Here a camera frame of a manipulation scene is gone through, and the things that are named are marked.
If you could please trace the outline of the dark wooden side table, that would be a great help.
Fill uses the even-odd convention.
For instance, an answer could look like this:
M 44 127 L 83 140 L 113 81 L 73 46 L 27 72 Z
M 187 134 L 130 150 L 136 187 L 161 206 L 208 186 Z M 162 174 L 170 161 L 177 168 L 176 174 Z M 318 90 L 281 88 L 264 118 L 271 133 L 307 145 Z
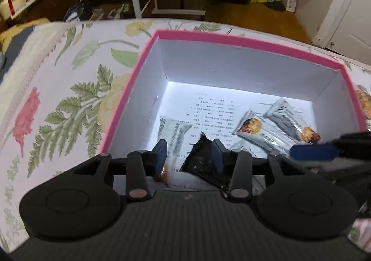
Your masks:
M 1 32 L 8 28 L 36 19 L 47 18 L 49 21 L 62 21 L 67 11 L 77 0 L 36 0 L 15 19 L 1 18 Z

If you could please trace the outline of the glossy black snack packet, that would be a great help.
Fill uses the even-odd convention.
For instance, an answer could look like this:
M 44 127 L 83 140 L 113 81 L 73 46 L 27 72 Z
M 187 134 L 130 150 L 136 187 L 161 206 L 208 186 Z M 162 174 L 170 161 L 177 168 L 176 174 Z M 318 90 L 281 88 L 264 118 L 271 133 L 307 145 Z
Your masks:
M 216 170 L 211 162 L 211 143 L 212 140 L 202 132 L 180 167 L 180 172 L 189 173 L 218 188 Z

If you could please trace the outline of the white door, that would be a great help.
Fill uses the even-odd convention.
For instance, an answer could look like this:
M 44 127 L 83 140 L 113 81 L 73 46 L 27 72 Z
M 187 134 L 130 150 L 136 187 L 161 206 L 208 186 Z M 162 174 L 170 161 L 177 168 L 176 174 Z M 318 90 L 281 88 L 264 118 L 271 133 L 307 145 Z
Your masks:
M 350 0 L 327 48 L 370 65 L 371 0 Z

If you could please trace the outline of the white snack bar wrapper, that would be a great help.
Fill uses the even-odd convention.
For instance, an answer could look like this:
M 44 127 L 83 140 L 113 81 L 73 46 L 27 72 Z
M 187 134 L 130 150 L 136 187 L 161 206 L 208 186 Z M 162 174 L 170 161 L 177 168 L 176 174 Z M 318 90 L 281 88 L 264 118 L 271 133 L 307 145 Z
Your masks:
M 320 135 L 297 113 L 284 98 L 278 99 L 264 117 L 278 125 L 286 134 L 297 141 L 316 144 Z
M 281 131 L 275 124 L 259 116 L 252 110 L 247 111 L 233 131 L 237 135 L 268 152 L 278 151 L 288 156 L 292 146 L 298 142 Z
M 167 143 L 167 157 L 162 173 L 160 174 L 160 180 L 166 186 L 170 185 L 171 171 L 175 168 L 184 137 L 191 127 L 191 124 L 184 121 L 160 116 L 160 126 L 158 129 L 157 139 L 163 139 Z

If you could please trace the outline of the mixed nuts clear bag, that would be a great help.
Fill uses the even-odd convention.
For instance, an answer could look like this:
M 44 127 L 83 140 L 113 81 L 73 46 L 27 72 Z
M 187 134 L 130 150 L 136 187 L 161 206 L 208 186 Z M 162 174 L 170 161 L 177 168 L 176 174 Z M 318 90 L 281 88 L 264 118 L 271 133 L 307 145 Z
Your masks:
M 367 92 L 366 88 L 361 85 L 356 86 L 356 92 L 361 108 L 366 117 L 367 129 L 368 131 L 371 131 L 371 96 Z

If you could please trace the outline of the floral bed sheet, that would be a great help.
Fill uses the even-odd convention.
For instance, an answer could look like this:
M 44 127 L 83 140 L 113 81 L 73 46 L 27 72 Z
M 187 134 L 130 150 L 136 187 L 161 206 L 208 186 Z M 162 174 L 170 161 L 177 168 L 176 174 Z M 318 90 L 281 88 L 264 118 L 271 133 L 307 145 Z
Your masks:
M 138 56 L 156 30 L 252 38 L 315 53 L 346 66 L 370 92 L 370 66 L 267 33 L 200 21 L 124 19 L 45 23 L 4 41 L 11 68 L 1 83 L 1 247 L 28 238 L 19 215 L 23 194 L 92 157 Z

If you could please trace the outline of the pink cardboard box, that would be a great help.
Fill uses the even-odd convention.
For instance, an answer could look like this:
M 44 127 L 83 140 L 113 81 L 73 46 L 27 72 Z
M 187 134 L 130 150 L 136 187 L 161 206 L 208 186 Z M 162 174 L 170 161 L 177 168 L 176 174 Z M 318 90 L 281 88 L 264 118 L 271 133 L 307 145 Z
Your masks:
M 160 118 L 191 125 L 171 164 L 169 185 L 209 185 L 180 171 L 201 134 L 226 147 L 247 111 L 263 114 L 286 98 L 330 141 L 367 128 L 355 87 L 343 64 L 278 43 L 191 31 L 159 30 L 142 51 L 112 117 L 102 152 L 114 158 L 150 150 Z

